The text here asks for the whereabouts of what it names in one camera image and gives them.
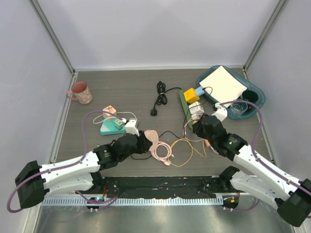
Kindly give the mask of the pink round socket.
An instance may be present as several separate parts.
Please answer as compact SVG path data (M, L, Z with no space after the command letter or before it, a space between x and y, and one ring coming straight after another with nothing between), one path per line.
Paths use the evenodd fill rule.
M152 142L149 151L155 151L159 143L158 133L155 130L146 130L144 134L146 138Z

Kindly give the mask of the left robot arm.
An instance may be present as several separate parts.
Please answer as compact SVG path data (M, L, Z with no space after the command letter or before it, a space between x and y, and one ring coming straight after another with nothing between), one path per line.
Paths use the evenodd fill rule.
M105 185L102 170L115 167L132 154L146 153L152 145L139 131L138 135L127 133L70 160L45 165L31 161L15 178L20 207L27 209L45 198L69 192L100 193Z

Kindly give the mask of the pink charger plug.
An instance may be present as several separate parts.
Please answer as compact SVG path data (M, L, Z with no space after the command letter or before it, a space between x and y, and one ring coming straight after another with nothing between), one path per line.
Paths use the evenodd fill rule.
M204 142L205 142L205 145L206 145L207 147L211 148L211 145L210 145L210 143L209 143L207 140L204 140Z

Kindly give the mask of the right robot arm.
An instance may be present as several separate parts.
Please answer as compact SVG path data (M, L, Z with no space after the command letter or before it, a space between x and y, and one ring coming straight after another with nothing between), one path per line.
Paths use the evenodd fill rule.
M294 227L300 227L311 214L311 181L300 180L281 170L246 140L227 133L216 116L203 115L192 126L193 133L206 139L219 155L248 169L254 177L230 166L220 174L220 188L249 193L276 209L279 216Z

